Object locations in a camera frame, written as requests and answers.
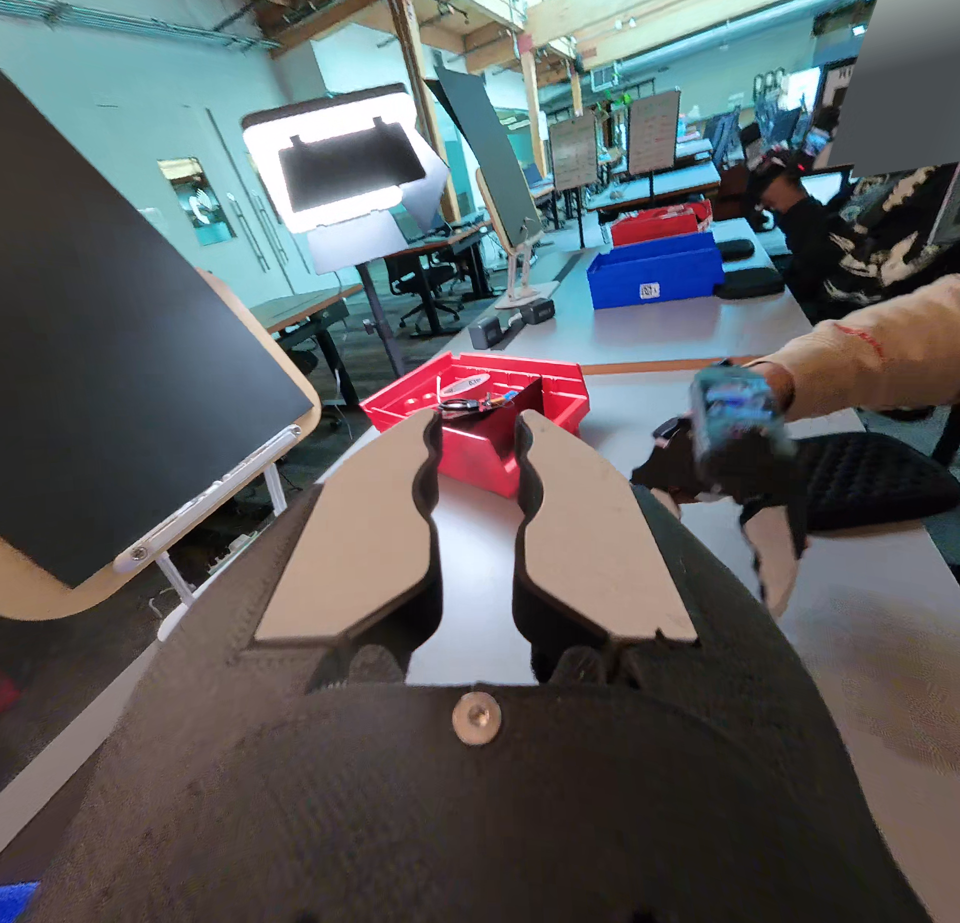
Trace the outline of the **black bin divider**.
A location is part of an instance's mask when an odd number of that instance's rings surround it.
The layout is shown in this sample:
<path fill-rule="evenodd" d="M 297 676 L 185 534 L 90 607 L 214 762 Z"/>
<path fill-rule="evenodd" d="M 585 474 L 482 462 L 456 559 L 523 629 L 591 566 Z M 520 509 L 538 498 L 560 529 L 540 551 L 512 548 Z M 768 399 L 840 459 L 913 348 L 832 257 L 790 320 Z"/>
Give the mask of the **black bin divider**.
<path fill-rule="evenodd" d="M 486 461 L 504 462 L 514 453 L 515 425 L 521 413 L 544 411 L 544 383 L 534 377 L 520 388 L 498 390 L 490 407 L 479 412 L 463 433 L 463 442 Z"/>

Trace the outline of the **wooden top desk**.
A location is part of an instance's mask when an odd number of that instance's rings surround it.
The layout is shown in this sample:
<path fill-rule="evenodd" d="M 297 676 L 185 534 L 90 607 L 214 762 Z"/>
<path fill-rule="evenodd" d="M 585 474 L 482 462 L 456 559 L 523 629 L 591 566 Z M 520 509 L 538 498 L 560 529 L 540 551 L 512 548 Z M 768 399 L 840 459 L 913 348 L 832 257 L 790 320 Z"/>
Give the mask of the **wooden top desk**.
<path fill-rule="evenodd" d="M 355 283 L 345 288 L 274 298 L 250 310 L 304 376 L 312 374 L 319 359 L 313 351 L 299 351 L 297 347 L 314 341 L 334 379 L 336 397 L 329 401 L 330 405 L 352 410 L 359 408 L 359 397 L 330 335 L 330 327 L 346 321 L 350 314 L 346 299 L 361 292 L 361 284 Z"/>

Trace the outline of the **black textured pad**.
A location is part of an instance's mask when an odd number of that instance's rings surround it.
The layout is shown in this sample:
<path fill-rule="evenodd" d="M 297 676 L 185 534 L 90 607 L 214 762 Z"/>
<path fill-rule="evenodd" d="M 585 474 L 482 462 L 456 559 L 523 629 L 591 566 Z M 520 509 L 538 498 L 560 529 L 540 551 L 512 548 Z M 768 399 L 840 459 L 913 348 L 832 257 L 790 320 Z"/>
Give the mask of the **black textured pad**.
<path fill-rule="evenodd" d="M 807 533 L 916 522 L 959 504 L 959 483 L 949 470 L 873 432 L 798 439 L 777 482 L 776 496 Z"/>

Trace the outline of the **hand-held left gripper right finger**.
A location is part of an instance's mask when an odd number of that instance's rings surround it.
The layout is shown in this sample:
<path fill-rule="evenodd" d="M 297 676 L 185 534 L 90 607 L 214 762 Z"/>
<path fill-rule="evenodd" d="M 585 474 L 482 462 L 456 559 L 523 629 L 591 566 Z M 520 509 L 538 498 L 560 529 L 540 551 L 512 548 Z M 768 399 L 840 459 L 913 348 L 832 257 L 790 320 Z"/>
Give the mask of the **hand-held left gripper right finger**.
<path fill-rule="evenodd" d="M 594 677 L 637 677 L 642 660 L 696 661 L 701 640 L 628 479 L 532 409 L 515 422 L 522 513 L 511 617 L 535 677 L 567 654 Z"/>

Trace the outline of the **black light stand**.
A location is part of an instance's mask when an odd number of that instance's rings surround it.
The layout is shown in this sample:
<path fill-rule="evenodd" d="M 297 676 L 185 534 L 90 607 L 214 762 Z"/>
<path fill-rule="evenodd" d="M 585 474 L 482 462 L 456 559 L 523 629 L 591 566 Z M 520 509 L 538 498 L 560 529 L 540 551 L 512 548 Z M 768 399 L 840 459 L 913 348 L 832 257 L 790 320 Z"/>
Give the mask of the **black light stand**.
<path fill-rule="evenodd" d="M 362 287 L 372 313 L 373 328 L 386 352 L 393 377 L 399 379 L 403 377 L 406 372 L 402 351 L 380 302 L 369 266 L 365 261 L 362 261 L 356 264 L 355 269 L 361 279 Z"/>

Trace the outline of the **person's right forearm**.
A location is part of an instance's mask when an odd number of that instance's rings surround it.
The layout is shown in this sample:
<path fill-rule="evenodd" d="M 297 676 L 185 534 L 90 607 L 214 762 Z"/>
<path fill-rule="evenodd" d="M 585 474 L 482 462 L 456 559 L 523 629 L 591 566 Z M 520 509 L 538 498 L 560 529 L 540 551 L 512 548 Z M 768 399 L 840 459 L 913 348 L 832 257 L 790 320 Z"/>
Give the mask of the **person's right forearm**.
<path fill-rule="evenodd" d="M 787 369 L 788 422 L 846 409 L 886 412 L 959 401 L 959 276 L 824 321 L 752 361 Z"/>

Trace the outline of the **white board stand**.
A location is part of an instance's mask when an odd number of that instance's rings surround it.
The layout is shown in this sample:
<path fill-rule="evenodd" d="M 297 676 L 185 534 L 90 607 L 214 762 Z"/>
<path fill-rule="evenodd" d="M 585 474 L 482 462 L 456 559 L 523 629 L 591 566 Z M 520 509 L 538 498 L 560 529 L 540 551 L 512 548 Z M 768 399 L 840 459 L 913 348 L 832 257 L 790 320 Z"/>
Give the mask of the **white board stand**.
<path fill-rule="evenodd" d="M 235 497 L 258 477 L 262 477 L 267 486 L 271 518 L 279 517 L 287 509 L 287 498 L 278 462 L 301 441 L 304 435 L 303 429 L 298 424 L 287 425 L 224 476 L 216 478 L 198 496 L 188 500 L 147 530 L 114 558 L 112 569 L 116 574 L 123 576 L 132 576 L 147 564 L 156 565 L 176 593 L 178 605 L 162 618 L 157 629 L 157 641 L 163 643 L 169 638 L 222 570 L 229 567 L 234 559 L 257 539 L 257 535 L 244 536 L 238 545 L 229 549 L 225 556 L 210 568 L 207 576 L 198 584 L 190 583 L 178 569 L 170 554 L 171 547 L 195 531 L 200 523 L 206 521 L 215 510 L 220 509 L 227 500 Z"/>

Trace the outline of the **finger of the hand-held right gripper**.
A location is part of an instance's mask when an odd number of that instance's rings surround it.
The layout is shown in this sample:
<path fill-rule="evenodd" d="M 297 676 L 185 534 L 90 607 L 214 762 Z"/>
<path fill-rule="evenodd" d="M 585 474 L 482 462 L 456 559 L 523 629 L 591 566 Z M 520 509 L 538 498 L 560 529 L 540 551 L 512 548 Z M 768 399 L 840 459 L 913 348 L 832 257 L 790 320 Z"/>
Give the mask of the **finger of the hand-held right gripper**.
<path fill-rule="evenodd" d="M 774 503 L 752 498 L 741 507 L 739 525 L 752 553 L 760 598 L 779 620 L 794 592 L 805 553 L 805 506 L 802 501 Z"/>

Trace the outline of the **grey dumbbell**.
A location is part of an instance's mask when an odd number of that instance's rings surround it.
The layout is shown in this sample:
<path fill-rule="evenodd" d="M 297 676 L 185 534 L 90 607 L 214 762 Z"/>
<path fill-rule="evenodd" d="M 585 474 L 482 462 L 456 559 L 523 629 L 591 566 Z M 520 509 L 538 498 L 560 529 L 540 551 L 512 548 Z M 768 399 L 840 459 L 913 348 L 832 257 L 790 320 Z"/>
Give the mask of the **grey dumbbell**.
<path fill-rule="evenodd" d="M 481 352 L 494 350 L 515 339 L 523 329 L 552 320 L 555 314 L 554 301 L 545 297 L 519 307 L 489 312 L 466 328 L 471 348 Z"/>

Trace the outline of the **black office chair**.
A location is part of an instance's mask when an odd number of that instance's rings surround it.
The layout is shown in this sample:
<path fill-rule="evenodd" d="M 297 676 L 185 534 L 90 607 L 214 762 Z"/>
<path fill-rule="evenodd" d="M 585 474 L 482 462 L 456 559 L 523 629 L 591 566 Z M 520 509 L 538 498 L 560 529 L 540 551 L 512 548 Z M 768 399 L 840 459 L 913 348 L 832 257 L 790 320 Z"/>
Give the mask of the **black office chair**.
<path fill-rule="evenodd" d="M 464 306 L 459 297 L 452 303 L 445 298 L 443 286 L 454 281 L 461 282 L 462 274 L 453 264 L 411 254 L 397 254 L 383 258 L 387 271 L 388 286 L 394 296 L 409 295 L 418 299 L 418 304 L 403 313 L 398 327 L 405 329 L 407 322 L 413 322 L 412 337 L 423 340 L 428 338 L 448 338 L 454 336 L 457 327 L 443 327 L 440 313 L 449 315 L 453 322 L 461 322 L 460 312 Z"/>

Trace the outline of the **black faced wooden board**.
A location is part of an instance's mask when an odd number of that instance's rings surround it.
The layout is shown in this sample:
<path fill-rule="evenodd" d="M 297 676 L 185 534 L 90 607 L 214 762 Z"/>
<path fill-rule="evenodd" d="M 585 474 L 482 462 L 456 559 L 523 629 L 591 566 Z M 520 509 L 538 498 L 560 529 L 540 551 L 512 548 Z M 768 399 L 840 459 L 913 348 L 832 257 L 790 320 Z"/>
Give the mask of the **black faced wooden board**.
<path fill-rule="evenodd" d="M 2 617 L 99 605 L 114 558 L 318 395 L 2 74 Z"/>
<path fill-rule="evenodd" d="M 534 245 L 543 234 L 539 210 L 482 79 L 439 67 L 428 85 L 476 159 L 477 186 L 502 242 L 511 252 Z"/>

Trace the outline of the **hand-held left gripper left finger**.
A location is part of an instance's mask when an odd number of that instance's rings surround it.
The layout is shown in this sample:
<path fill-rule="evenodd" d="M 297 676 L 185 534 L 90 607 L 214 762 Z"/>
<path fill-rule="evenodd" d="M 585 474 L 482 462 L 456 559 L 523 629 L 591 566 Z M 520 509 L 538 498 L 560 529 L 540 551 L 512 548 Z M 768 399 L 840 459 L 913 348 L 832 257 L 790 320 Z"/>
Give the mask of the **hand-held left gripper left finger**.
<path fill-rule="evenodd" d="M 259 649 L 378 646 L 406 674 L 443 616 L 441 455 L 441 416 L 419 409 L 330 474 L 254 631 Z"/>

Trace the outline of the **red divided plastic bin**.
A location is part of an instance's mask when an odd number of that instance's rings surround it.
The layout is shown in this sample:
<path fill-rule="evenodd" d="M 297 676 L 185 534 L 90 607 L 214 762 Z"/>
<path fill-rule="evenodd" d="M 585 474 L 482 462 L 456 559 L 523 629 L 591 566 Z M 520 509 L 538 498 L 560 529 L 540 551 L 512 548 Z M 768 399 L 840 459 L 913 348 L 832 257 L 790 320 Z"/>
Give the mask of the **red divided plastic bin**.
<path fill-rule="evenodd" d="M 580 364 L 486 352 L 443 352 L 361 401 L 361 408 L 378 432 L 384 433 L 420 410 L 438 412 L 438 380 L 445 386 L 479 372 L 488 372 L 490 379 L 466 398 L 484 400 L 489 408 L 491 397 L 498 390 L 519 389 L 539 376 L 543 382 L 543 412 L 539 413 L 549 421 L 577 435 L 590 411 L 590 395 Z M 504 462 L 486 461 L 464 442 L 464 430 L 476 415 L 440 415 L 443 429 L 439 473 L 500 497 L 515 497 L 520 480 L 515 446 Z"/>

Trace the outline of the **wooden board stand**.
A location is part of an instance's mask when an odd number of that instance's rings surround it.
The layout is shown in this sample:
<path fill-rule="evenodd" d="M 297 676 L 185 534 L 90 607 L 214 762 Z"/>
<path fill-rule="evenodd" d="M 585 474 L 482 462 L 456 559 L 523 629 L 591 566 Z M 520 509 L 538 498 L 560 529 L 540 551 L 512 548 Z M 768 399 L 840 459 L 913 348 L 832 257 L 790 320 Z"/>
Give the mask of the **wooden board stand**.
<path fill-rule="evenodd" d="M 557 291 L 561 282 L 549 279 L 540 284 L 530 281 L 532 257 L 536 245 L 541 243 L 545 232 L 539 229 L 528 233 L 519 244 L 511 244 L 499 215 L 493 213 L 490 217 L 498 242 L 508 255 L 507 287 L 492 304 L 498 312 L 518 310 L 530 305 L 541 298 L 550 298 Z"/>

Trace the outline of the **softbox light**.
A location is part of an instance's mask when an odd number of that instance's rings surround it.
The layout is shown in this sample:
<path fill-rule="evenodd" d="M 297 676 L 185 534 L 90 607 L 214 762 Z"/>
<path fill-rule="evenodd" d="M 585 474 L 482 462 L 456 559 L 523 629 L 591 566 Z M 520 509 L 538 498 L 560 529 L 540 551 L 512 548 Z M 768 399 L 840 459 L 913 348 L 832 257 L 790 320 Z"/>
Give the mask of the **softbox light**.
<path fill-rule="evenodd" d="M 246 149 L 319 276 L 401 253 L 444 225 L 450 177 L 402 84 L 249 113 Z"/>

